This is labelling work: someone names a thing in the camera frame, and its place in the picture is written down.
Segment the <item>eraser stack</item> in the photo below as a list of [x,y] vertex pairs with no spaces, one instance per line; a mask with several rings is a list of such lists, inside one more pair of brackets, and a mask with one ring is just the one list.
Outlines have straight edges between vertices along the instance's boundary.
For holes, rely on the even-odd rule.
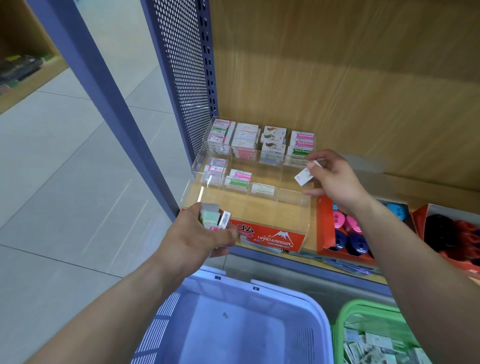
[[199,221],[209,230],[225,229],[230,221],[231,213],[220,210],[217,204],[206,204],[202,202]]
[[305,168],[307,165],[305,157],[314,149],[314,133],[292,132],[284,164],[296,168]]
[[277,166],[283,162],[286,150],[287,130],[275,126],[266,126],[260,138],[263,143],[260,163]]
[[242,170],[230,170],[230,174],[225,178],[225,187],[242,192],[247,192],[250,186],[252,174]]
[[202,183],[221,185],[227,173],[227,160],[208,158],[202,175]]
[[229,154],[235,124],[234,121],[216,119],[212,124],[210,133],[208,134],[208,148],[218,154]]
[[232,140],[232,150],[235,157],[255,161],[259,136],[260,128],[258,125],[239,122]]

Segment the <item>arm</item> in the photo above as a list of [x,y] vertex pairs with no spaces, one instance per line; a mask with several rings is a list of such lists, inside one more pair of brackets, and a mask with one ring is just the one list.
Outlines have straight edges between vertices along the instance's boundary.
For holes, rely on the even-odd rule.
[[201,204],[180,213],[158,250],[47,342],[25,364],[129,363],[159,306],[209,256],[228,253],[236,227],[209,231]]
[[446,262],[360,185],[348,162],[331,150],[307,164],[328,195],[359,223],[393,297],[431,361],[477,363],[480,358],[480,287]]

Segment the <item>perforated metal panel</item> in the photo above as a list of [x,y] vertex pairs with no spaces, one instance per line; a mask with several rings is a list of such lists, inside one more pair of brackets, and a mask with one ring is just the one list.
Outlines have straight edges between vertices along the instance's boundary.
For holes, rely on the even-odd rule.
[[218,115],[208,1],[142,0],[183,142],[193,163]]

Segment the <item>blue plastic basket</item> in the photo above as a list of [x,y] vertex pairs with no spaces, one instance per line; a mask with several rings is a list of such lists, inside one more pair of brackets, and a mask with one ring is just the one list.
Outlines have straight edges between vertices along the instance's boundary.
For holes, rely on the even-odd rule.
[[203,266],[159,308],[131,364],[333,364],[330,325],[311,297]]

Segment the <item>hand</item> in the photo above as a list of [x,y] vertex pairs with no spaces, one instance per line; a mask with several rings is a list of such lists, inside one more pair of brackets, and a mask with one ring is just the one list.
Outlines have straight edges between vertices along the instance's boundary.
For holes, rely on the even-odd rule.
[[313,162],[307,163],[308,170],[320,181],[322,187],[303,190],[304,194],[310,196],[326,194],[342,212],[353,216],[355,216],[358,208],[371,199],[347,160],[338,153],[326,149],[320,152],[312,152],[306,158],[308,160],[323,159],[319,161],[323,168]]
[[207,230],[198,220],[201,208],[202,203],[197,202],[180,212],[152,256],[174,286],[196,272],[208,257],[228,254],[225,246],[235,245],[237,240],[237,227],[231,223],[224,230]]

